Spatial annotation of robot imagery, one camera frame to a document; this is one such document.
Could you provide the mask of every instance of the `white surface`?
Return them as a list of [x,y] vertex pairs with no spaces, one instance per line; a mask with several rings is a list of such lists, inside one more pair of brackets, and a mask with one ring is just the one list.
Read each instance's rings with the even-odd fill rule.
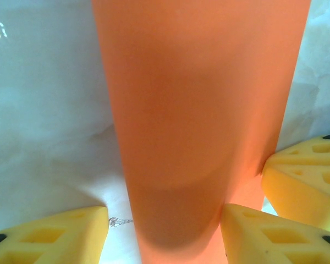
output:
[[[330,0],[313,1],[278,147],[321,134]],[[90,2],[0,1],[0,229],[95,204],[131,218]],[[140,263],[133,224],[110,229],[101,263]]]

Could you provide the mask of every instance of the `small metal chain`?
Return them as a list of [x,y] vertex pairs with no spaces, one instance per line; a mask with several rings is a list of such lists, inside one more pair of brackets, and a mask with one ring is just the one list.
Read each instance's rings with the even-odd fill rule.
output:
[[110,227],[118,227],[118,226],[121,226],[122,224],[128,224],[128,223],[133,223],[133,220],[132,219],[120,219],[117,217],[112,217],[109,219]]

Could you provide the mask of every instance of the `orange tube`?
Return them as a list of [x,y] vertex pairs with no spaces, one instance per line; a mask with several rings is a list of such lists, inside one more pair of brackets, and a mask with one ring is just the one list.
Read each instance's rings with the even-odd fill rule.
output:
[[309,5],[93,0],[143,263],[223,263],[222,204],[261,207]]

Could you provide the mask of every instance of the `orange cylinder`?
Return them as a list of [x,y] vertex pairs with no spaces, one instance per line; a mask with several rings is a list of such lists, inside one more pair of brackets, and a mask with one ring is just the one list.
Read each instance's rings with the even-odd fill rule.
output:
[[223,263],[222,204],[261,207],[309,5],[93,0],[143,263]]

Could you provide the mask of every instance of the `white backdrop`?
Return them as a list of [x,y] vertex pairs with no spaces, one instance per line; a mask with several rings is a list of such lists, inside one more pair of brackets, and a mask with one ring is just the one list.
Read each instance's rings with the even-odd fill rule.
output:
[[[112,124],[90,1],[0,1],[0,229],[95,204],[131,218]],[[330,0],[313,0],[278,148],[322,134]],[[140,263],[133,224],[101,263]]]

